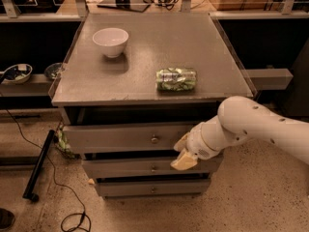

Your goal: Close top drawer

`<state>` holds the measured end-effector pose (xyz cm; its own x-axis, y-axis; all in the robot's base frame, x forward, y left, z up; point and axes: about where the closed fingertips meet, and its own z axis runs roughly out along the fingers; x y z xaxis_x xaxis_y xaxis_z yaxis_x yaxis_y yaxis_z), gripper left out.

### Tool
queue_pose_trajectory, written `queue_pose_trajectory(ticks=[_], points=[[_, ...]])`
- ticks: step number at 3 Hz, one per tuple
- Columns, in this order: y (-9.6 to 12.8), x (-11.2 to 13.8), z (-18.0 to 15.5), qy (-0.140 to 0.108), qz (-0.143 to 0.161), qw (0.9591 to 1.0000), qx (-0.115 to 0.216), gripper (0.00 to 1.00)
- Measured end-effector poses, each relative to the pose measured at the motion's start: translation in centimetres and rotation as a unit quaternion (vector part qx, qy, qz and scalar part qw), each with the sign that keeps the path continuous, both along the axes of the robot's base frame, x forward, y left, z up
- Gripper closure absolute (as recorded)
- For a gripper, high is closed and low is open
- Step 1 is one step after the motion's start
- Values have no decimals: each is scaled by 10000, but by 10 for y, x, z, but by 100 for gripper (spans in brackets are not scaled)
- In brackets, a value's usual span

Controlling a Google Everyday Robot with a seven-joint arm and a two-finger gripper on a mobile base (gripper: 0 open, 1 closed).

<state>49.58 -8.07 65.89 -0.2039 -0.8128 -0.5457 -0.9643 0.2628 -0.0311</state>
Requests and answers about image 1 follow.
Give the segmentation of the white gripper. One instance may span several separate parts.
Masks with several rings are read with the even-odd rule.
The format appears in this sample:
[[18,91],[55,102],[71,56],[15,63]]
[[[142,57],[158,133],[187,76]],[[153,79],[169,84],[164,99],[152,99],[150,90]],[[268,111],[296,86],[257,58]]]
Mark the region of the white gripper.
[[217,156],[222,150],[220,133],[222,128],[218,123],[202,122],[195,126],[174,145],[174,150],[180,154],[171,162],[171,166],[183,171],[194,167],[198,159],[209,160]]

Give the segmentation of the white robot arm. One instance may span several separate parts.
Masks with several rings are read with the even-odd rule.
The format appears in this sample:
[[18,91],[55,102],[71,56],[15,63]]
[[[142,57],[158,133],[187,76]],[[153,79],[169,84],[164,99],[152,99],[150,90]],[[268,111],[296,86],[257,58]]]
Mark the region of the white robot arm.
[[187,132],[174,146],[180,154],[171,162],[176,170],[194,167],[216,157],[223,149],[260,139],[309,163],[309,124],[271,112],[248,98],[224,100],[217,115]]

